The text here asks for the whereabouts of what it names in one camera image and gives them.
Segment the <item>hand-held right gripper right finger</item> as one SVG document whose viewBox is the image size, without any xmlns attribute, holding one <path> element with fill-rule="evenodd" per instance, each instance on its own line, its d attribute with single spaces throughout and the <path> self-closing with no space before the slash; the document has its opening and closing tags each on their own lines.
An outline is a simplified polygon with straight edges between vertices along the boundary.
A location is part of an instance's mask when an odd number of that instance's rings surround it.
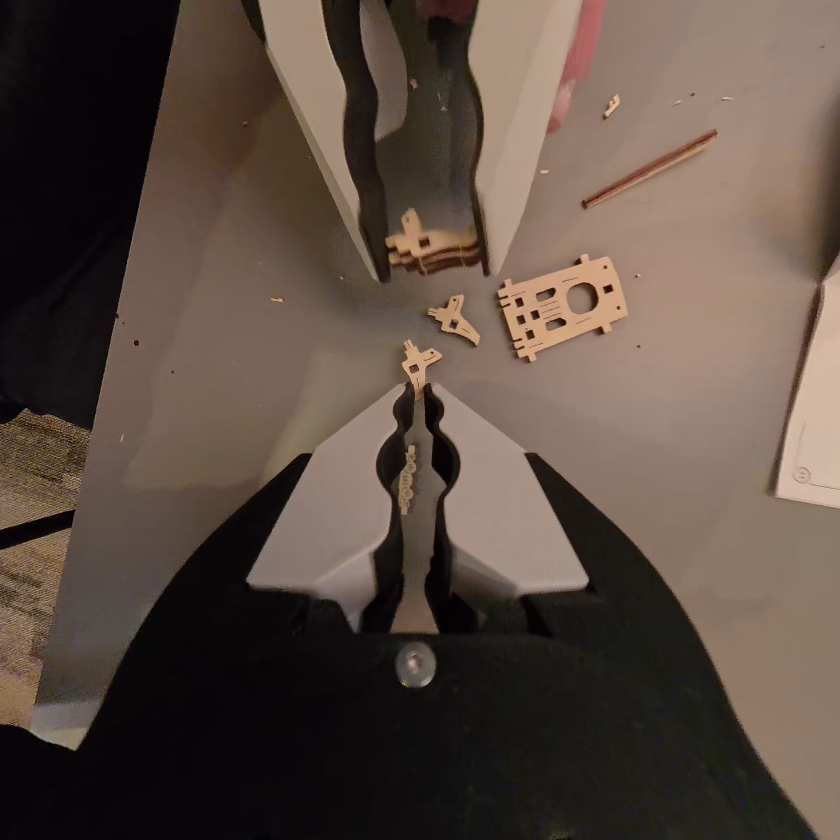
<svg viewBox="0 0 840 840">
<path fill-rule="evenodd" d="M 439 384 L 424 388 L 432 466 L 444 482 L 424 584 L 442 634 L 470 634 L 491 610 L 590 583 L 526 450 Z"/>
</svg>

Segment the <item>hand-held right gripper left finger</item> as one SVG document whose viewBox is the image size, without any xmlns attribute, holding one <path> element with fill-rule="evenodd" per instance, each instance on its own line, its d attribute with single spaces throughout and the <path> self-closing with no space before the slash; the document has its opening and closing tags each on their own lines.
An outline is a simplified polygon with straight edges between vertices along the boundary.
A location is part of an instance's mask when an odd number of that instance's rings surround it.
<svg viewBox="0 0 840 840">
<path fill-rule="evenodd" d="M 413 387 L 398 385 L 314 449 L 248 574 L 252 589 L 333 602 L 355 632 L 383 624 L 372 614 L 403 584 L 393 484 L 414 404 Z"/>
</svg>

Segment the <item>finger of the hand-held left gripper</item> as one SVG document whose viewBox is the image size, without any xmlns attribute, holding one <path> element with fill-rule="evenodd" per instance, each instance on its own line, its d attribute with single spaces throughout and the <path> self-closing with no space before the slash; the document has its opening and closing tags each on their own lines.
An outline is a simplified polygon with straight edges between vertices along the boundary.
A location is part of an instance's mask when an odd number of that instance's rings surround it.
<svg viewBox="0 0 840 840">
<path fill-rule="evenodd" d="M 499 274 L 524 215 L 580 1 L 474 3 L 456 79 L 465 94 L 465 200 L 479 262 Z"/>
<path fill-rule="evenodd" d="M 364 265 L 391 278 L 377 142 L 407 111 L 406 63 L 391 2 L 244 1 Z"/>
</svg>

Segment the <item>wooden model pieces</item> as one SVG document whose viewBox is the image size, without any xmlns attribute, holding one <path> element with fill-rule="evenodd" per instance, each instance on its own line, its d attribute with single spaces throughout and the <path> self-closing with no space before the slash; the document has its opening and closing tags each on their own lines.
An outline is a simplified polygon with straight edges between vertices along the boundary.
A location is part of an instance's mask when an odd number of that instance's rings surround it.
<svg viewBox="0 0 840 840">
<path fill-rule="evenodd" d="M 463 231 L 425 228 L 417 211 L 410 207 L 402 215 L 402 231 L 385 239 L 391 266 L 423 276 L 456 266 L 474 266 L 482 260 L 474 228 Z"/>
</svg>

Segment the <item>small wooden model piece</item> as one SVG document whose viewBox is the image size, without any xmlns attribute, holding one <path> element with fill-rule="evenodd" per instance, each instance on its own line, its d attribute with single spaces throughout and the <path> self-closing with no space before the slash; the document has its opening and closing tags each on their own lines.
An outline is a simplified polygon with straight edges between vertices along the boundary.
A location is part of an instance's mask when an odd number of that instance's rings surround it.
<svg viewBox="0 0 840 840">
<path fill-rule="evenodd" d="M 420 350 L 415 343 L 407 339 L 403 343 L 405 360 L 402 368 L 412 384 L 414 401 L 420 401 L 424 396 L 424 388 L 427 384 L 427 368 L 443 359 L 443 355 L 435 350 Z"/>
</svg>

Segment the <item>pink object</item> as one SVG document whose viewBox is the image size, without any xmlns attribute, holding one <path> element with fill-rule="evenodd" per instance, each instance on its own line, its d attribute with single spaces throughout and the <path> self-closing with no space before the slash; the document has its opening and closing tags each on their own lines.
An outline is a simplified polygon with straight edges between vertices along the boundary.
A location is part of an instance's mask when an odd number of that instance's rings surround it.
<svg viewBox="0 0 840 840">
<path fill-rule="evenodd" d="M 585 77 L 595 56 L 607 1 L 583 1 L 563 73 L 554 96 L 547 133 L 557 131 L 566 120 L 574 90 Z"/>
</svg>

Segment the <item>small notched wooden strip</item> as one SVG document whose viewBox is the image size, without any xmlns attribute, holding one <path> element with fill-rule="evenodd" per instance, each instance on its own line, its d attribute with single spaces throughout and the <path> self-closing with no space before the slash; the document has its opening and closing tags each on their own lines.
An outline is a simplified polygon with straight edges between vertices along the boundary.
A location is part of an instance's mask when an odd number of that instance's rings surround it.
<svg viewBox="0 0 840 840">
<path fill-rule="evenodd" d="M 410 512 L 415 497 L 414 478 L 417 472 L 417 449 L 414 444 L 406 447 L 405 464 L 397 478 L 396 498 L 402 516 Z"/>
</svg>

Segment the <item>thin brown wooden stick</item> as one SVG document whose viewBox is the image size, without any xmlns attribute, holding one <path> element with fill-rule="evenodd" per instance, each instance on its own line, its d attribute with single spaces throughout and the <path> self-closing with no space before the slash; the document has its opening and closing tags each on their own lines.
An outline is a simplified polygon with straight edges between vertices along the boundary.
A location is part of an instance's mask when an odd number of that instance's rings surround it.
<svg viewBox="0 0 840 840">
<path fill-rule="evenodd" d="M 599 191 L 595 192 L 594 194 L 591 194 L 586 198 L 582 199 L 581 207 L 585 210 L 594 207 L 598 204 L 601 204 L 604 201 L 607 201 L 610 198 L 620 193 L 623 193 L 624 191 L 642 182 L 645 182 L 646 180 L 651 179 L 654 176 L 665 172 L 666 170 L 669 170 L 684 161 L 687 161 L 688 159 L 700 154 L 701 152 L 709 148 L 711 145 L 713 145 L 717 138 L 717 129 L 712 129 L 702 134 L 701 136 L 693 139 L 692 141 L 687 142 L 678 147 L 677 149 L 659 156 L 657 159 L 644 164 L 643 166 L 637 168 L 635 171 L 621 177 L 614 183 L 607 185 Z"/>
</svg>

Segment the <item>small hooked wooden piece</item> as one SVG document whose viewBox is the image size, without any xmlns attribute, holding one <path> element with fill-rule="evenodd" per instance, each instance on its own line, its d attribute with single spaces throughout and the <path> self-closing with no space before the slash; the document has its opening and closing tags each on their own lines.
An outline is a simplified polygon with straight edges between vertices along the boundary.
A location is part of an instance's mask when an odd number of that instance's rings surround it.
<svg viewBox="0 0 840 840">
<path fill-rule="evenodd" d="M 456 294 L 448 299 L 445 307 L 428 309 L 427 315 L 439 323 L 444 333 L 454 334 L 477 347 L 480 334 L 463 314 L 465 300 L 463 293 Z"/>
</svg>

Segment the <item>wooden plate with holes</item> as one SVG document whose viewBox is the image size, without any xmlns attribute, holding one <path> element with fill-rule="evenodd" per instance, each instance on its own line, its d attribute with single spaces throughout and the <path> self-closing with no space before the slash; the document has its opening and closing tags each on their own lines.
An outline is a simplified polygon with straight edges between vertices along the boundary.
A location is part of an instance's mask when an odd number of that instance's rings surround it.
<svg viewBox="0 0 840 840">
<path fill-rule="evenodd" d="M 570 294 L 577 287 L 590 289 L 588 311 L 571 306 Z M 529 362 L 536 361 L 538 353 L 583 334 L 609 333 L 627 315 L 621 281 L 606 256 L 581 255 L 569 268 L 530 280 L 507 278 L 497 299 L 517 357 Z"/>
</svg>

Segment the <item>person's dark clothing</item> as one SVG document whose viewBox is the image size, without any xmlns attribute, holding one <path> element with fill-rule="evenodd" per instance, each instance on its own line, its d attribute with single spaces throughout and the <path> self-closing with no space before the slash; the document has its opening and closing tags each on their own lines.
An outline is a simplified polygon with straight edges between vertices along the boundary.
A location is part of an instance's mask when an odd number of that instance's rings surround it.
<svg viewBox="0 0 840 840">
<path fill-rule="evenodd" d="M 1 2 L 1 422 L 91 429 L 180 2 Z"/>
</svg>

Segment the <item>thin black bar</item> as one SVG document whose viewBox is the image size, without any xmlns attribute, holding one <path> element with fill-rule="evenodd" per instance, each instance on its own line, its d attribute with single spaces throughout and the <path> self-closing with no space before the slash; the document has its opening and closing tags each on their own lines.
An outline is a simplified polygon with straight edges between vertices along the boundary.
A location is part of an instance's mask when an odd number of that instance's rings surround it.
<svg viewBox="0 0 840 840">
<path fill-rule="evenodd" d="M 1 528 L 0 550 L 9 550 L 19 545 L 46 538 L 58 532 L 71 529 L 76 511 L 70 509 L 13 526 Z"/>
</svg>

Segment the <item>instruction booklet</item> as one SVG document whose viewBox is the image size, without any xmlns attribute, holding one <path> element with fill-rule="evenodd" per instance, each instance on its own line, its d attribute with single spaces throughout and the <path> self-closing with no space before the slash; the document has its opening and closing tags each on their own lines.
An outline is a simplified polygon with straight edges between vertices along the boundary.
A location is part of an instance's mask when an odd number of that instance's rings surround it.
<svg viewBox="0 0 840 840">
<path fill-rule="evenodd" d="M 839 509 L 839 259 L 820 287 L 774 495 Z"/>
</svg>

